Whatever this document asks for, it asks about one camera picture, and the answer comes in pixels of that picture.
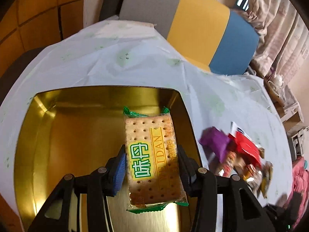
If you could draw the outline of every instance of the pink clothing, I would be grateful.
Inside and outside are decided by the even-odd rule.
[[[293,227],[299,223],[304,212],[306,211],[306,206],[308,202],[308,192],[309,192],[309,172],[304,169],[305,159],[301,157],[297,161],[293,162],[293,189],[285,204],[287,207],[288,203],[291,201],[293,192],[298,192],[302,194],[302,203],[299,207],[298,218]]]

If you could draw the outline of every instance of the chair backrest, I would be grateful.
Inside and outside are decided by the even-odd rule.
[[[124,0],[119,19],[155,24],[189,62],[218,74],[243,74],[259,40],[245,20],[216,0]]]

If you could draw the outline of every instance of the pink curtain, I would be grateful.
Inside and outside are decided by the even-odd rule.
[[[289,0],[249,0],[241,15],[260,35],[252,63],[262,75],[271,66],[287,84],[308,55],[308,29]]]

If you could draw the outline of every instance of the metal bolt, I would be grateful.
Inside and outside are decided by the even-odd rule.
[[[100,167],[100,168],[98,169],[98,172],[99,172],[99,173],[105,173],[106,171],[107,171],[106,167]]]
[[[200,167],[197,171],[198,171],[199,173],[207,173],[207,169],[204,168],[204,167]]]
[[[239,180],[240,180],[240,177],[239,177],[239,175],[234,174],[234,175],[232,176],[232,179],[233,179],[234,181],[239,181]]]
[[[70,173],[68,173],[68,174],[66,174],[65,176],[64,176],[64,179],[66,180],[66,181],[69,181],[70,179],[72,179],[73,178],[73,176],[70,174]]]

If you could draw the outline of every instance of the biscuit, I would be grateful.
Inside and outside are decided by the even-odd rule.
[[[185,197],[170,114],[127,118],[125,130],[131,204],[143,208]]]

